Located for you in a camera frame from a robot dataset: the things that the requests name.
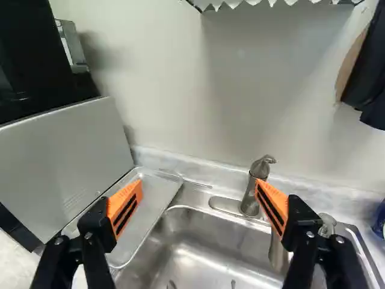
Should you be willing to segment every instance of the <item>stainless steel sink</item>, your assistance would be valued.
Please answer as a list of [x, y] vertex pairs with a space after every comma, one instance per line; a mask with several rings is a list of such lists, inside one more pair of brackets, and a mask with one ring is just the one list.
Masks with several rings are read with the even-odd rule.
[[[268, 258], [269, 224], [215, 211], [208, 205], [211, 196], [184, 185], [136, 254], [116, 273], [117, 288], [281, 288], [283, 276]], [[338, 224], [336, 230], [351, 237], [352, 228], [346, 228]], [[382, 288], [370, 255], [363, 253], [366, 246], [356, 235], [351, 239], [372, 288]]]

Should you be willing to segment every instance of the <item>faucet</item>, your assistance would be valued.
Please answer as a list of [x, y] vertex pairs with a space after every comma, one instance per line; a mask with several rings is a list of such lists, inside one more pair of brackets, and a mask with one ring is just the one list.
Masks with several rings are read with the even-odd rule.
[[270, 164], [277, 161], [270, 155], [265, 155], [259, 160], [253, 162], [248, 171], [248, 184], [245, 195], [243, 196], [239, 210], [248, 217], [255, 217], [259, 213], [259, 204], [255, 199], [255, 182], [256, 179], [267, 180], [270, 174]]

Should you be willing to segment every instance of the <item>white wall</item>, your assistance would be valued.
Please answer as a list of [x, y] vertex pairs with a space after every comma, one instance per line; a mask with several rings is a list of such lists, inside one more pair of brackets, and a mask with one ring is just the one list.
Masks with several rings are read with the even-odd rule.
[[52, 0], [75, 21], [93, 75], [131, 143], [385, 191], [385, 132], [336, 104], [343, 58], [377, 0], [239, 7], [178, 0]]

